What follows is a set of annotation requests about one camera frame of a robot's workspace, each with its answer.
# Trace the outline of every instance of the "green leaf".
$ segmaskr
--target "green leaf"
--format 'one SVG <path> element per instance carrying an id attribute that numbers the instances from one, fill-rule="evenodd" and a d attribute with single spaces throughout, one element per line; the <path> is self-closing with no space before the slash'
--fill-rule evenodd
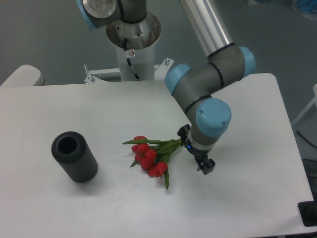
<path id="1" fill-rule="evenodd" d="M 161 141 L 161 140 L 148 140 L 148 139 L 138 139 L 138 140 L 128 140 L 123 142 L 124 145 L 128 144 L 152 144 L 152 145 L 163 145 L 166 144 L 168 141 Z"/>
<path id="2" fill-rule="evenodd" d="M 168 169 L 164 173 L 164 180 L 165 180 L 165 187 L 168 189 L 169 187 L 169 174 L 168 174 Z"/>
<path id="3" fill-rule="evenodd" d="M 133 161 L 133 163 L 131 164 L 130 168 L 132 168 L 132 167 L 136 166 L 138 163 L 139 163 L 139 161 L 134 160 L 134 161 Z"/>

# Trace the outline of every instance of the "black cylinder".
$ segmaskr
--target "black cylinder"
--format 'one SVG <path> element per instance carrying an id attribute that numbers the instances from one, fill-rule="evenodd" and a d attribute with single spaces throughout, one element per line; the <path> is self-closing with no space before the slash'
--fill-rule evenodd
<path id="1" fill-rule="evenodd" d="M 64 132 L 52 144 L 52 155 L 75 182 L 87 182 L 98 171 L 98 164 L 85 138 L 74 131 Z"/>

